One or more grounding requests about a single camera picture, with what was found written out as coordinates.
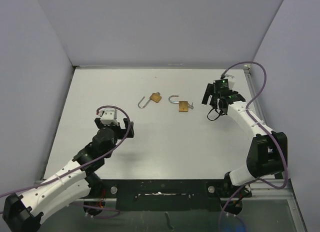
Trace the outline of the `brass padlock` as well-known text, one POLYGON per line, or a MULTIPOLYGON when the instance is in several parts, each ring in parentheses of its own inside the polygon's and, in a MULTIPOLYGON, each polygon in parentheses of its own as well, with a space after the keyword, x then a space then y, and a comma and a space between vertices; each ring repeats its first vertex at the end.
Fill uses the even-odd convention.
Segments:
POLYGON ((138 102, 137 106, 140 108, 140 109, 143 109, 145 108, 150 101, 153 101, 153 102, 156 102, 156 103, 159 103, 159 101, 162 99, 162 96, 160 94, 160 92, 155 92, 155 93, 152 93, 149 97, 149 99, 142 105, 142 102, 143 100, 145 99, 146 97, 143 96, 140 101, 138 102))
POLYGON ((178 98, 179 95, 170 95, 168 97, 168 101, 172 104, 178 104, 178 111, 179 112, 188 112, 189 111, 189 103, 188 101, 176 101, 176 100, 173 100, 173 98, 178 98))

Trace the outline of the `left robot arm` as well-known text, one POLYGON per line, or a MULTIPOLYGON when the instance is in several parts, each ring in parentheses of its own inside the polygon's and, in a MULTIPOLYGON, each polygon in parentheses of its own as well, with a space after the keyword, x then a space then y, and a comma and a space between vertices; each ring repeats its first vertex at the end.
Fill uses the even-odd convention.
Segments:
POLYGON ((120 124, 100 119, 98 132, 61 170, 44 182, 4 194, 2 218, 11 231, 38 231, 52 214, 71 202, 86 197, 97 197, 102 180, 96 171, 105 164, 113 151, 126 138, 133 138, 134 123, 124 118, 120 124))

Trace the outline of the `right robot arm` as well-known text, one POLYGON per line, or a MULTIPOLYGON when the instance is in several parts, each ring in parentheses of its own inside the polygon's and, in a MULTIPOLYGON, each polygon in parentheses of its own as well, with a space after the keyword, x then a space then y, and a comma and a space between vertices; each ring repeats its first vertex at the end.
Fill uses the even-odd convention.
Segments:
POLYGON ((208 83, 202 104, 209 104, 219 114, 231 117, 251 142, 245 164, 228 174, 223 192, 235 196, 241 185, 267 175, 285 171, 288 139, 283 132, 275 132, 249 108, 245 98, 230 88, 227 78, 208 83))

